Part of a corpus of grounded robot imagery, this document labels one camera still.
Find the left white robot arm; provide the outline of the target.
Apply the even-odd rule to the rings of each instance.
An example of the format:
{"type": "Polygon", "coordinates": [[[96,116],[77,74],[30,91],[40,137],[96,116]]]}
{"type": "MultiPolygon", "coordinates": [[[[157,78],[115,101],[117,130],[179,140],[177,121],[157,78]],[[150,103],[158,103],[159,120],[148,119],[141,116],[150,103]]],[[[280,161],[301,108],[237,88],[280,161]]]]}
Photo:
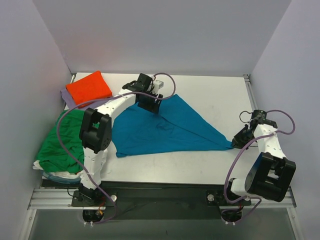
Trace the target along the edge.
{"type": "Polygon", "coordinates": [[[158,91],[163,86],[162,81],[141,73],[137,80],[125,84],[103,105],[84,111],[79,138],[84,151],[85,174],[80,181],[79,194],[88,205],[95,206],[101,201],[97,187],[102,182],[101,170],[107,160],[115,119],[135,104],[157,114],[163,98],[158,91]]]}

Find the teal blue t shirt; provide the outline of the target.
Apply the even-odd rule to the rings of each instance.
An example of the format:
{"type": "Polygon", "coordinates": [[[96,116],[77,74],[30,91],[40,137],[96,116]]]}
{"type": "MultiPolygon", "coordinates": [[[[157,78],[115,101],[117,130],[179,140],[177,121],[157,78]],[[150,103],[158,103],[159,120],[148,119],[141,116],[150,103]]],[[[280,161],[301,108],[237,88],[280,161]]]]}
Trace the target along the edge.
{"type": "Polygon", "coordinates": [[[163,100],[157,114],[127,108],[114,121],[118,158],[183,151],[226,151],[232,143],[179,95],[163,100]]]}

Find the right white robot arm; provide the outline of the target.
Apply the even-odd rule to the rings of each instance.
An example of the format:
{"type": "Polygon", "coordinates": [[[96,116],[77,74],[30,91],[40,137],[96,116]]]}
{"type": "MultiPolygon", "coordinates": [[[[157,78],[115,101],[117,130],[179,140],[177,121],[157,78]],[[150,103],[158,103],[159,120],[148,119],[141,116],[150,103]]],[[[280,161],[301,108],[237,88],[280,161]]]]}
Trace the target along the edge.
{"type": "Polygon", "coordinates": [[[285,198],[296,164],[288,160],[280,145],[278,134],[285,131],[279,130],[267,114],[260,109],[251,112],[249,122],[232,139],[232,147],[240,150],[236,162],[253,143],[257,143],[259,155],[244,179],[231,179],[231,173],[227,173],[221,192],[227,204],[251,198],[281,202],[285,198]]]}

